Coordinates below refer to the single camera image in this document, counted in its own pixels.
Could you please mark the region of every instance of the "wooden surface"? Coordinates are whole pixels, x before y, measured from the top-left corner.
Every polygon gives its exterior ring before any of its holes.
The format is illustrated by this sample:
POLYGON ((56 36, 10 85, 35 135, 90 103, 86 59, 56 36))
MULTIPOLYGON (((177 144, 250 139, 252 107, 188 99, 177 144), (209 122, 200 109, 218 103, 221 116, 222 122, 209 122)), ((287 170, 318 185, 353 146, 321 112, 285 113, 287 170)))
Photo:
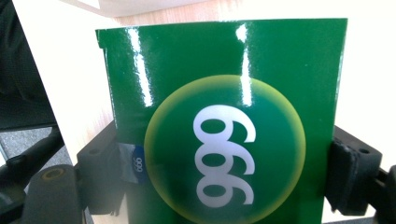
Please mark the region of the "wooden surface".
MULTIPOLYGON (((104 18, 56 0, 14 0, 66 147, 76 154, 113 120, 95 29, 188 21, 349 18, 336 124, 396 164, 396 4, 392 1, 212 0, 104 18)), ((341 219, 325 207, 324 221, 341 219)), ((96 217, 96 223, 118 223, 96 217)))

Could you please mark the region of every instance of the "circular logo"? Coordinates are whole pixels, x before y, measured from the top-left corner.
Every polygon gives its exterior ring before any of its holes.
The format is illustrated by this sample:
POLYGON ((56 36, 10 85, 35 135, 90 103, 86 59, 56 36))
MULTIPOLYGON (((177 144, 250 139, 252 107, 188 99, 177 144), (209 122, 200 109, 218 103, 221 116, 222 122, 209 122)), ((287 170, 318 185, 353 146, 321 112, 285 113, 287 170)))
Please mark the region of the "circular logo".
POLYGON ((148 176, 196 223, 252 223, 289 197, 304 166, 301 120, 279 91, 253 78, 195 80, 173 92, 145 138, 148 176))

